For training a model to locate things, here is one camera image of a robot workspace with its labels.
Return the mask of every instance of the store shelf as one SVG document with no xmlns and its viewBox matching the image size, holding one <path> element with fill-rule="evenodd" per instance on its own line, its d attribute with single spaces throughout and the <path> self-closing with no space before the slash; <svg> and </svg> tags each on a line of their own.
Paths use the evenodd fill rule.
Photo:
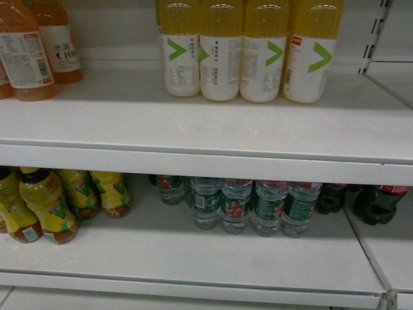
<svg viewBox="0 0 413 310">
<path fill-rule="evenodd" d="M 0 102 L 2 165 L 413 185 L 413 111 L 331 74 L 319 103 L 172 98 L 160 71 L 92 70 L 55 99 Z"/>
<path fill-rule="evenodd" d="M 385 290 L 344 213 L 316 214 L 308 234 L 199 230 L 184 205 L 163 205 L 146 176 L 130 180 L 135 205 L 101 212 L 56 246 L 2 236 L 0 284 L 275 304 L 375 309 Z"/>
</svg>

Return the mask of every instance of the plastic bottle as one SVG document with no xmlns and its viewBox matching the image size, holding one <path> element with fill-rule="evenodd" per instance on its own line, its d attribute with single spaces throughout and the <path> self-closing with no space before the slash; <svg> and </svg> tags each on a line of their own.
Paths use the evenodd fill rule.
<svg viewBox="0 0 413 310">
<path fill-rule="evenodd" d="M 313 103 L 323 95 L 343 11 L 343 0 L 299 2 L 283 86 L 289 100 Z"/>
<path fill-rule="evenodd" d="M 291 238 L 301 237 L 308 229 L 322 183 L 290 182 L 285 198 L 281 230 Z"/>
<path fill-rule="evenodd" d="M 202 0 L 201 91 L 214 101 L 234 99 L 239 90 L 242 0 Z"/>
<path fill-rule="evenodd" d="M 252 180 L 225 179 L 221 194 L 221 224 L 228 234 L 240 234 L 247 227 Z"/>
<path fill-rule="evenodd" d="M 317 212 L 328 214 L 340 211 L 345 202 L 347 185 L 346 183 L 324 183 L 316 205 Z"/>
<path fill-rule="evenodd" d="M 0 0 L 0 56 L 18 100 L 39 101 L 59 92 L 37 22 L 21 0 Z"/>
<path fill-rule="evenodd" d="M 285 181 L 257 181 L 257 203 L 251 216 L 252 227 L 262 237 L 274 235 L 284 211 L 288 184 Z"/>
<path fill-rule="evenodd" d="M 194 221 L 200 229 L 212 229 L 219 219 L 222 179 L 193 177 Z"/>
<path fill-rule="evenodd" d="M 100 208 L 99 198 L 95 192 L 93 181 L 87 171 L 56 169 L 69 209 L 81 220 L 94 217 Z"/>
<path fill-rule="evenodd" d="M 59 178 L 47 169 L 20 169 L 20 195 L 39 218 L 43 236 L 56 244 L 69 242 L 77 234 L 78 222 L 67 207 Z"/>
<path fill-rule="evenodd" d="M 93 182 L 101 194 L 102 208 L 111 218 L 122 218 L 129 214 L 132 200 L 120 172 L 90 171 Z"/>
<path fill-rule="evenodd" d="M 157 174 L 156 183 L 161 201 L 165 205 L 179 205 L 183 201 L 185 190 L 181 176 Z"/>
<path fill-rule="evenodd" d="M 288 0 L 249 0 L 245 11 L 241 95 L 269 102 L 278 95 L 287 41 Z"/>
<path fill-rule="evenodd" d="M 18 242 L 29 243 L 42 236 L 39 220 L 20 197 L 19 178 L 8 167 L 0 167 L 0 215 L 5 232 Z"/>
<path fill-rule="evenodd" d="M 73 83 L 83 79 L 69 17 L 57 0 L 32 0 L 32 11 L 56 83 Z"/>
<path fill-rule="evenodd" d="M 160 3 L 165 85 L 173 96 L 199 93 L 199 10 L 197 0 Z"/>
</svg>

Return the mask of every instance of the bottle label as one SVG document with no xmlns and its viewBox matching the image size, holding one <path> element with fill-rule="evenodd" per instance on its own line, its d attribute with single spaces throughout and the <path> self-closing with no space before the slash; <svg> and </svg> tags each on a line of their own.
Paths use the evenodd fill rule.
<svg viewBox="0 0 413 310">
<path fill-rule="evenodd" d="M 39 29 L 53 72 L 79 70 L 79 56 L 70 26 L 41 26 Z"/>
<path fill-rule="evenodd" d="M 292 37 L 284 86 L 288 98 L 315 101 L 321 97 L 336 42 L 336 39 Z"/>
<path fill-rule="evenodd" d="M 305 221 L 311 218 L 314 213 L 317 200 L 314 201 L 298 201 L 291 195 L 285 198 L 284 213 L 293 220 Z"/>
<path fill-rule="evenodd" d="M 279 220 L 283 215 L 284 201 L 266 201 L 258 197 L 257 204 L 254 207 L 254 212 L 263 220 L 274 221 Z"/>
<path fill-rule="evenodd" d="M 227 216 L 240 218 L 248 214 L 250 210 L 251 195 L 244 199 L 233 199 L 221 195 L 221 211 Z"/>
<path fill-rule="evenodd" d="M 162 34 L 165 76 L 171 87 L 199 87 L 198 35 Z"/>
<path fill-rule="evenodd" d="M 2 34 L 0 51 L 14 88 L 37 88 L 54 82 L 38 31 Z"/>
<path fill-rule="evenodd" d="M 198 194 L 195 193 L 194 209 L 200 213 L 213 213 L 219 209 L 221 190 L 215 194 Z"/>
<path fill-rule="evenodd" d="M 242 37 L 200 36 L 201 86 L 203 92 L 227 97 L 239 90 Z"/>
<path fill-rule="evenodd" d="M 287 37 L 244 37 L 241 87 L 251 94 L 276 94 Z"/>
</svg>

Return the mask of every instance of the orange liquid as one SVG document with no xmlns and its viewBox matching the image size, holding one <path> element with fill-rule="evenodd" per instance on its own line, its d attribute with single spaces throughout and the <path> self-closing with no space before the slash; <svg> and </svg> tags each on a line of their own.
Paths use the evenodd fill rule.
<svg viewBox="0 0 413 310">
<path fill-rule="evenodd" d="M 69 25 L 69 17 L 57 0 L 33 0 L 30 10 L 39 26 Z M 73 83 L 83 79 L 83 71 L 77 69 L 70 72 L 53 72 L 53 77 L 59 84 Z"/>
</svg>

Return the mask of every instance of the yellow drink bottle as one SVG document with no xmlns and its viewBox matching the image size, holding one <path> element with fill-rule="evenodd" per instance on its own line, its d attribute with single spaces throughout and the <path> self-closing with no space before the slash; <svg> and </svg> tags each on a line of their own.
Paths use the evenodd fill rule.
<svg viewBox="0 0 413 310">
<path fill-rule="evenodd" d="M 313 103 L 323 95 L 343 11 L 343 0 L 298 3 L 283 85 L 286 98 Z"/>
<path fill-rule="evenodd" d="M 239 91 L 243 0 L 202 0 L 201 91 L 214 101 L 234 99 Z"/>
<path fill-rule="evenodd" d="M 269 102 L 278 94 L 287 42 L 288 0 L 248 0 L 245 11 L 241 95 Z"/>
</svg>

